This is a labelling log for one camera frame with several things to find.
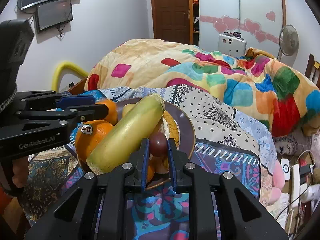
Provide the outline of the white standing fan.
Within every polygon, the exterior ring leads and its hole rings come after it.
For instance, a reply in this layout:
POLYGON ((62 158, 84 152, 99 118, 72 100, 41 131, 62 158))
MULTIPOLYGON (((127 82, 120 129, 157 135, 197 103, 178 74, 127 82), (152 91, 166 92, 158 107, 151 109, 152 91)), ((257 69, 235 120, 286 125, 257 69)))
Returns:
POLYGON ((299 37, 295 27, 291 24, 285 25, 279 34, 279 53, 277 59, 280 61, 283 55, 294 55, 298 48, 299 37))

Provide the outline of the pink plush toy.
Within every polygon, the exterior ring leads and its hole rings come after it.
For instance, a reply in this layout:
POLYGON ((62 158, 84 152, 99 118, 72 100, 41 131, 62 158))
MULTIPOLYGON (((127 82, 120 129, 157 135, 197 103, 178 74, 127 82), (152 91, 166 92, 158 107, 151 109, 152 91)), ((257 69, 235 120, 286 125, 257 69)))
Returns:
POLYGON ((273 205, 281 197, 281 191, 285 185, 284 172, 278 160, 274 162, 273 174, 261 167, 261 183, 259 200, 264 207, 273 205))

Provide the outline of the yellow banana piece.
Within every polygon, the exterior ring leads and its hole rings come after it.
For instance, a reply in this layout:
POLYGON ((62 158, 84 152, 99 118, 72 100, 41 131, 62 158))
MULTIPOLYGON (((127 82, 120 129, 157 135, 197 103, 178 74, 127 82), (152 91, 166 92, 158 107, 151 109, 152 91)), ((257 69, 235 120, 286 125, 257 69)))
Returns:
POLYGON ((127 105, 125 105, 124 107, 123 107, 123 110, 122 110, 122 118, 124 118, 125 117, 125 115, 127 115, 127 113, 129 113, 129 111, 131 111, 131 109, 133 109, 133 107, 135 107, 135 103, 129 103, 129 104, 127 104, 127 105))

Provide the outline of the brown wooden chair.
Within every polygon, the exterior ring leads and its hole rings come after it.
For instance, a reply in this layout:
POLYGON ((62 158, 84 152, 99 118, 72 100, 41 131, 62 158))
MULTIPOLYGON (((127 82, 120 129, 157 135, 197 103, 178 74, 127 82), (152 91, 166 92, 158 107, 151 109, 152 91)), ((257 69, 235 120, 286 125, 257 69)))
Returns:
POLYGON ((309 54, 305 76, 311 82, 313 82, 318 88, 320 88, 319 67, 320 67, 319 61, 315 60, 314 55, 309 54))

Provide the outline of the colourful patchwork blanket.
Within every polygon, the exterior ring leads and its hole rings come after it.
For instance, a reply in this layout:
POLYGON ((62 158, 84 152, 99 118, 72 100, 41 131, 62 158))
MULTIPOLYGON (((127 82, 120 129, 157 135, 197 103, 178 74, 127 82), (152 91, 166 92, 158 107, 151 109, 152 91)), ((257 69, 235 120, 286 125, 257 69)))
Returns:
POLYGON ((126 86, 199 88, 261 121, 275 137, 319 131, 319 88, 271 54, 249 48, 234 58, 160 39, 132 39, 91 70, 85 90, 126 86))

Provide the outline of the purple round plate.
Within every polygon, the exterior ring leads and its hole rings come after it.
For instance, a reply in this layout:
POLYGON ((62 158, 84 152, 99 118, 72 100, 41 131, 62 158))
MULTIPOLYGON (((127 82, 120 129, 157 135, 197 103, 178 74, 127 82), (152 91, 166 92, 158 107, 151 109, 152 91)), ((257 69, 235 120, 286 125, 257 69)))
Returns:
MULTIPOLYGON (((193 154, 196 134, 193 123, 189 117, 179 107, 174 104, 165 101, 165 110, 173 117, 178 127, 180 143, 179 151, 186 154, 188 159, 191 159, 193 154)), ((170 174, 155 174, 152 181, 147 183, 146 190, 154 189, 158 186, 170 181, 170 174)))

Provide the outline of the dark purple passion fruit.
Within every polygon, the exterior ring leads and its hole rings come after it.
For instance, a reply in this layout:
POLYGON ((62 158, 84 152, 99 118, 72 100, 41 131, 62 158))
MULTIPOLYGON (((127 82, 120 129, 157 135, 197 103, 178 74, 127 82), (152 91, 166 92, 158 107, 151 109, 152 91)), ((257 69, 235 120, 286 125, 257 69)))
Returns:
POLYGON ((161 132, 153 133, 149 137, 149 153, 154 157, 164 157, 167 155, 167 138, 161 132))

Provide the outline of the white metal box device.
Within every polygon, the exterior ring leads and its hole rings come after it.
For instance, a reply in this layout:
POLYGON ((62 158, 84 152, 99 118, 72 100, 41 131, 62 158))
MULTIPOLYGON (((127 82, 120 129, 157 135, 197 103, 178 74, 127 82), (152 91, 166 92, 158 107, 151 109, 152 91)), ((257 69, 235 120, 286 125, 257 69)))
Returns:
POLYGON ((245 55, 247 41, 242 38, 239 32, 224 32, 219 35, 217 49, 223 54, 231 57, 241 57, 245 55))

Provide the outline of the golden brown bread slice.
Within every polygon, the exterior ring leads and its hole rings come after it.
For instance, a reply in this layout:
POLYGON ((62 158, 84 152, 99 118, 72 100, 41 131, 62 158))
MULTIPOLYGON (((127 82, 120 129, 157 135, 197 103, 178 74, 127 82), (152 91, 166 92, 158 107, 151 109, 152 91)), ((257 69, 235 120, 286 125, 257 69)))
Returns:
POLYGON ((167 139, 173 139, 177 149, 180 146, 180 130, 177 122, 168 111, 164 111, 162 116, 162 131, 167 139))

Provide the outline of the white round button device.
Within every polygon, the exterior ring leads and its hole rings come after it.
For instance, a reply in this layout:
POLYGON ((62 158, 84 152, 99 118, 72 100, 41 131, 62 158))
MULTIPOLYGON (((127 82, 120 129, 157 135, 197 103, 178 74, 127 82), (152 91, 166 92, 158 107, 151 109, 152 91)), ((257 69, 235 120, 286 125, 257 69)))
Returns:
POLYGON ((285 181, 288 181, 291 179, 291 171, 290 171, 290 162, 286 158, 281 158, 280 160, 281 168, 284 173, 284 179, 285 181))

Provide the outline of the white power strip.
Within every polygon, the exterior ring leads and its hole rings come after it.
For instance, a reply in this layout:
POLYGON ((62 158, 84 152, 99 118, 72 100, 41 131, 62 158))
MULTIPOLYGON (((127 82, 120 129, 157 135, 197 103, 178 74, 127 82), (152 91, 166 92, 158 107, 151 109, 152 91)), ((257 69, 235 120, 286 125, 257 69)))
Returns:
POLYGON ((291 209, 295 209, 299 205, 300 197, 300 169, 299 165, 295 164, 292 167, 291 174, 291 209))

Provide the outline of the large orange with sticker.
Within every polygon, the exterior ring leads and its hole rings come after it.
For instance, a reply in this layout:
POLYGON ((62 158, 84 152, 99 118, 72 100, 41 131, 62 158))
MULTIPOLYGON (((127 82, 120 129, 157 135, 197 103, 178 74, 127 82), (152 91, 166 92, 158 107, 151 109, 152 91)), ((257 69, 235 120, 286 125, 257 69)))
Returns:
POLYGON ((96 146, 113 129, 113 125, 105 120, 93 120, 82 124, 75 137, 75 149, 84 163, 96 146))

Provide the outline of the small wall monitor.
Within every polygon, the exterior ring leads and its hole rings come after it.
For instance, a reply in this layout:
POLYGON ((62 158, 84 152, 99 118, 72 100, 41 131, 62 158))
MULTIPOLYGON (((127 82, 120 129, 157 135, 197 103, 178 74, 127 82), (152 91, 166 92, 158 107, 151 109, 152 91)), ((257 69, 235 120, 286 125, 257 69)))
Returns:
POLYGON ((36 6, 35 24, 38 33, 72 20, 71 0, 54 0, 36 6))

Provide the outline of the yellow foam bed rail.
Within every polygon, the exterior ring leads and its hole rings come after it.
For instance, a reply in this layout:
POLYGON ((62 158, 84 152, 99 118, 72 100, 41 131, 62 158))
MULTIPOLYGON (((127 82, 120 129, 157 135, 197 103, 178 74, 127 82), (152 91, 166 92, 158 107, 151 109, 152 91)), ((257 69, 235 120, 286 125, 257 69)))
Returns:
POLYGON ((61 80, 66 74, 71 74, 78 78, 88 77, 88 72, 79 67, 77 64, 72 63, 71 61, 63 61, 58 64, 54 70, 51 90, 55 92, 59 91, 61 80))

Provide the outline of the small orange mandarin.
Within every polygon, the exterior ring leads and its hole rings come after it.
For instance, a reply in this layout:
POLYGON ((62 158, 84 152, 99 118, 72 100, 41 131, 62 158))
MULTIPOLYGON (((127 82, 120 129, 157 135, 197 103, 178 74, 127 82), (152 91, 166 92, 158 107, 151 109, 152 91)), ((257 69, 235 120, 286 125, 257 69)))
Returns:
POLYGON ((117 105, 115 102, 112 100, 100 100, 95 103, 96 105, 106 105, 108 108, 108 114, 104 118, 106 122, 111 123, 113 126, 117 123, 118 121, 118 112, 117 112, 117 105))

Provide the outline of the white wardrobe with pink hearts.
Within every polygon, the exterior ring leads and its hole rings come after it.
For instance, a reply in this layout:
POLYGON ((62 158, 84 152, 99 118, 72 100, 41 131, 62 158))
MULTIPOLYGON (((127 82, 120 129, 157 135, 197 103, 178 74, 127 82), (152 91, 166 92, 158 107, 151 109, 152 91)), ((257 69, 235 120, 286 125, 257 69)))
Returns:
POLYGON ((220 34, 237 31, 247 48, 277 56, 283 27, 282 5, 282 0, 199 0, 200 48, 215 51, 220 34))

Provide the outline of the brown wooden door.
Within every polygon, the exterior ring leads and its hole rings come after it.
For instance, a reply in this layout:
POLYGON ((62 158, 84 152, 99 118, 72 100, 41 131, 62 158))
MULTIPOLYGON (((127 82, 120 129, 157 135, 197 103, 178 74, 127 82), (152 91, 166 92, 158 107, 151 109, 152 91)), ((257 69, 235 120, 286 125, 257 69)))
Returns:
POLYGON ((151 8, 154 38, 192 44, 192 0, 151 0, 151 8))

